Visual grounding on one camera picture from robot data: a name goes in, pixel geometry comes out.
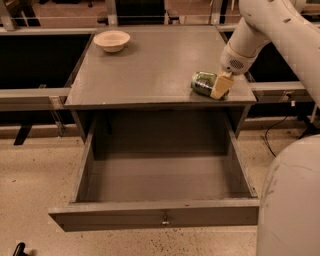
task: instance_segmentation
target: bowl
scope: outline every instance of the bowl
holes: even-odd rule
[[[116,30],[102,32],[93,38],[94,43],[106,52],[121,51],[129,40],[129,34]]]

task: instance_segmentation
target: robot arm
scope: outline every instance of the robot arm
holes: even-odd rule
[[[221,55],[220,76],[248,71],[271,41],[320,106],[320,30],[290,0],[240,0],[239,8],[242,19]]]

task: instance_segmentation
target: cable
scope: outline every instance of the cable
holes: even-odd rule
[[[284,122],[287,118],[288,118],[288,116],[286,116],[286,117],[285,117],[284,119],[282,119],[281,121],[279,121],[279,122],[271,125],[271,126],[266,130],[266,132],[265,132],[265,134],[264,134],[263,140],[264,140],[264,142],[266,143],[268,149],[270,150],[271,154],[272,154],[274,157],[276,157],[276,154],[273,152],[273,150],[272,150],[272,148],[271,148],[271,146],[270,146],[270,144],[269,144],[269,141],[268,141],[268,132],[269,132],[273,127],[275,127],[276,125],[281,124],[282,122]]]

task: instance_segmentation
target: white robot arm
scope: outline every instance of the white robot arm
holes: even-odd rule
[[[319,29],[290,0],[240,0],[239,8],[242,19],[221,55],[221,69],[245,73],[271,41],[320,106]]]
[[[319,29],[290,0],[239,4],[243,18],[221,56],[224,73],[245,73],[270,40],[320,106]],[[271,164],[261,196],[258,256],[320,255],[319,152],[320,135],[312,136],[291,144]]]

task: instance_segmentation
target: drawer handle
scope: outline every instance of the drawer handle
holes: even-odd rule
[[[162,226],[168,226],[168,225],[170,225],[170,221],[168,221],[168,217],[167,217],[167,216],[164,216],[164,217],[163,217],[163,221],[161,222],[161,225],[162,225]]]

